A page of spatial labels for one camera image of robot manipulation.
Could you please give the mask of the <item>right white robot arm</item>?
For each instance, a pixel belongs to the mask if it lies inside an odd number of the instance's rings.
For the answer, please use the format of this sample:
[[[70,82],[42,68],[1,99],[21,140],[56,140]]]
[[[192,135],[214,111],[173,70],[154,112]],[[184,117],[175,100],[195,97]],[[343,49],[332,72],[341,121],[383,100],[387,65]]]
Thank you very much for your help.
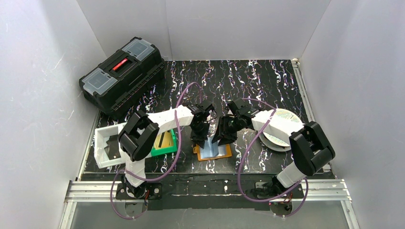
[[[321,126],[277,117],[276,109],[253,107],[246,98],[230,101],[229,113],[219,119],[212,143],[226,145],[236,141],[237,132],[249,128],[289,143],[294,161],[272,178],[272,189],[282,192],[307,176],[312,176],[335,157]]]

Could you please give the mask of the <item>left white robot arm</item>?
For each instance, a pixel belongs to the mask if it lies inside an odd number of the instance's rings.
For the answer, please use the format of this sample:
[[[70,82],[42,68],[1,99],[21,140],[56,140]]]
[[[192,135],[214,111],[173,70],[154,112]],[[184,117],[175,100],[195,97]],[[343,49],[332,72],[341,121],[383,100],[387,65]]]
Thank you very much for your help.
[[[199,104],[185,103],[159,113],[135,112],[117,138],[121,150],[126,153],[126,185],[137,188],[147,181],[145,158],[150,154],[157,136],[166,131],[189,126],[190,139],[198,146],[204,147],[208,139],[209,119],[214,112],[214,105],[208,100]]]

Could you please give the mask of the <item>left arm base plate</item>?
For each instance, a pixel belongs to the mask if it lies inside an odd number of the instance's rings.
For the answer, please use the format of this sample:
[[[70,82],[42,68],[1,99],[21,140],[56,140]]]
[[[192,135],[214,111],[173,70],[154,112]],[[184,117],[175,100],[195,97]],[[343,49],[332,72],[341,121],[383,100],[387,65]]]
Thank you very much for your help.
[[[134,189],[134,192],[120,183],[115,191],[115,199],[129,200],[129,199],[142,199],[142,200],[157,200],[162,198],[163,185],[161,183],[143,183]]]

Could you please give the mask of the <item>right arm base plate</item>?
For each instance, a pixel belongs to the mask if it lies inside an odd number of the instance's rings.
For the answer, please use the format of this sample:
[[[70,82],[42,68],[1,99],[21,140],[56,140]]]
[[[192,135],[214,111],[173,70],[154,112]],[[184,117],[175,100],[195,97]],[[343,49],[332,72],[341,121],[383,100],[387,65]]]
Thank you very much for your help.
[[[285,190],[279,189],[278,187],[273,187],[272,182],[256,182],[255,183],[255,188],[253,189],[252,193],[254,197],[257,199],[267,199],[267,198],[273,198],[281,193],[283,193]],[[283,195],[281,198],[282,199],[287,199],[289,200],[290,198],[303,198],[305,194],[305,190],[303,189],[302,185],[298,185],[295,187],[291,192],[288,194]]]

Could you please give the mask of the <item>orange leather card holder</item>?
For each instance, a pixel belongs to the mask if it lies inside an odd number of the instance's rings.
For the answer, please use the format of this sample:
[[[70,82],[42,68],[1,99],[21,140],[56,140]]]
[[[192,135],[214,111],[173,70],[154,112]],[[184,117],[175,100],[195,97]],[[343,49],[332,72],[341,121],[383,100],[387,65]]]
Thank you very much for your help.
[[[212,143],[212,137],[209,137],[204,142],[204,148],[196,145],[193,148],[193,153],[197,155],[198,161],[228,158],[232,156],[229,144],[218,146],[218,142]]]

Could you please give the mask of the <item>dark credit card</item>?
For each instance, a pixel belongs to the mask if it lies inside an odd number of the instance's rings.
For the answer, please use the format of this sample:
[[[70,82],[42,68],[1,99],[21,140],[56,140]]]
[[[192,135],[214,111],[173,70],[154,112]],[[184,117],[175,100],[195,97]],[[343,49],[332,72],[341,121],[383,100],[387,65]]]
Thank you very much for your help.
[[[171,135],[169,131],[163,132],[156,138],[156,148],[167,148],[170,146]]]

